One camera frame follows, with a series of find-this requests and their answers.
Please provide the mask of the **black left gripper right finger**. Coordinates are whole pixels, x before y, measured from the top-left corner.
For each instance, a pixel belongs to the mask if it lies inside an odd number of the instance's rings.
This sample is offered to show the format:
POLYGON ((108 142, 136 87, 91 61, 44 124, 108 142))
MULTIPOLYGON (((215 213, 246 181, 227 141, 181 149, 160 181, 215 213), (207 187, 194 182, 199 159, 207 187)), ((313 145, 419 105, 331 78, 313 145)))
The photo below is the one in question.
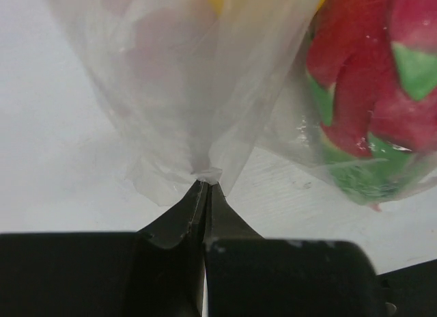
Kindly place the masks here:
POLYGON ((260 236, 210 188, 204 238, 210 316, 376 316, 378 282, 343 240, 260 236))

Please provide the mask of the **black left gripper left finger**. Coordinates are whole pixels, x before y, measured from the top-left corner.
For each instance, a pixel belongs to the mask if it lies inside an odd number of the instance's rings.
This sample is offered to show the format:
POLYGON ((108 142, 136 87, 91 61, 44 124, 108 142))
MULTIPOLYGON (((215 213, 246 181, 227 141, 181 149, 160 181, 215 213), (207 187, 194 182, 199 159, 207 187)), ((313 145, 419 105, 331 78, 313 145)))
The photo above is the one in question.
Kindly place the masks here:
POLYGON ((136 232, 1 235, 2 316, 200 316, 208 186, 136 232))

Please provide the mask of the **clear zip top bag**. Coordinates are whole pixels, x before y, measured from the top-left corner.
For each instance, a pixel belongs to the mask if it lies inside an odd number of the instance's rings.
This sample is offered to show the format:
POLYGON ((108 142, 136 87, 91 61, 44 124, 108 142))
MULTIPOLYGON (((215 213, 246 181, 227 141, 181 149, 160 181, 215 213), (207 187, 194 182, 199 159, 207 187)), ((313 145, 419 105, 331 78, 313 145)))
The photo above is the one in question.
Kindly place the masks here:
MULTIPOLYGON (((320 0, 46 0, 136 158, 138 192, 230 192, 255 146, 334 183, 305 62, 320 0)), ((394 199, 436 185, 434 168, 394 199)))

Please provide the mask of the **red fake dragon fruit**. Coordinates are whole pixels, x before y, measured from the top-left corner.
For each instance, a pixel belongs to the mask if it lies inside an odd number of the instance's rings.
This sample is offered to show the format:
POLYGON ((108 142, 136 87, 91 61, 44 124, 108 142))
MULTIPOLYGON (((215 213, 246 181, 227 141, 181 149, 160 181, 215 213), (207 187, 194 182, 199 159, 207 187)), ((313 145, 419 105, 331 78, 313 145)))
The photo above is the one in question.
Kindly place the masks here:
POLYGON ((378 209, 436 155, 436 0, 323 0, 305 68, 324 161, 357 204, 378 209))

